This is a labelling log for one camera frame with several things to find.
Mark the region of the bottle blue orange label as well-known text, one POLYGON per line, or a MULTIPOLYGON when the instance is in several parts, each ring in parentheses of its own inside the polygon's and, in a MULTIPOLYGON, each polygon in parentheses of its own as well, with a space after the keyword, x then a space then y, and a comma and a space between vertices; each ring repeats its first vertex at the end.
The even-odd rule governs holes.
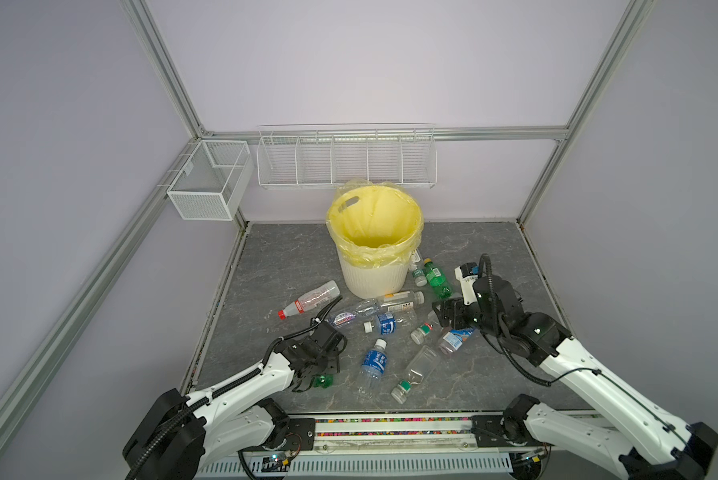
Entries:
POLYGON ((474 333, 474 328, 445 328, 438 340, 437 348, 445 357, 454 355, 474 333))

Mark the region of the square bottle sunflower label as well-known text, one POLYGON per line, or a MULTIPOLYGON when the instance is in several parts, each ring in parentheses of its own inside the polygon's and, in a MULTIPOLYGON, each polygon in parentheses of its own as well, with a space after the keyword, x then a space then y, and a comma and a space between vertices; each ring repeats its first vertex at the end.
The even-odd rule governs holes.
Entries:
POLYGON ((429 340, 440 335, 443 330, 444 328, 440 326, 436 315, 430 311, 424 321, 413 329, 410 339, 416 345, 424 345, 429 340))

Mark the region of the tall bottle blue label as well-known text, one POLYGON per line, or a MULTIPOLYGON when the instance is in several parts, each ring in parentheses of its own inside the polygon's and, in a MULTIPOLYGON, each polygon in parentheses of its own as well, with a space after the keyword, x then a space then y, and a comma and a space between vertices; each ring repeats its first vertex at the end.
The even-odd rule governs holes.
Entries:
POLYGON ((370 396, 380 386, 388 363, 387 342, 379 338, 366 353, 360 367, 358 392, 370 396))

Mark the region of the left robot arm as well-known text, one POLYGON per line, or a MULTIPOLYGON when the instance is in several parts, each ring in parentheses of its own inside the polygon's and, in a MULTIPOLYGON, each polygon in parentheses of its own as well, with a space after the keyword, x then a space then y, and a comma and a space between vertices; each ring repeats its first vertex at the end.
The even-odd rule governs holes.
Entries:
POLYGON ((339 370, 346 337, 314 323, 279 337, 263 358, 203 390, 160 395, 123 448, 129 479, 192 479, 201 468, 253 447, 306 444, 302 427, 273 400, 339 370))

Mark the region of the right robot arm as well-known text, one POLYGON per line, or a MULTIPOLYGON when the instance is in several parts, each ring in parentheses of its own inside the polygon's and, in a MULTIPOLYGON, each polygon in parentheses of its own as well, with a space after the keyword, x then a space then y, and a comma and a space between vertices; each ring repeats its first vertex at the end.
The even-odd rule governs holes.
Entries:
POLYGON ((709 474, 718 447, 718 434, 710 426, 688 423, 640 394, 562 323, 525 311, 501 277, 473 263, 456 268, 455 276, 461 294, 435 304, 440 319, 494 338, 526 379, 544 387, 565 385, 609 423, 597 427, 520 394, 500 419, 475 421, 476 435, 514 446, 559 447, 620 479, 703 479, 709 474))

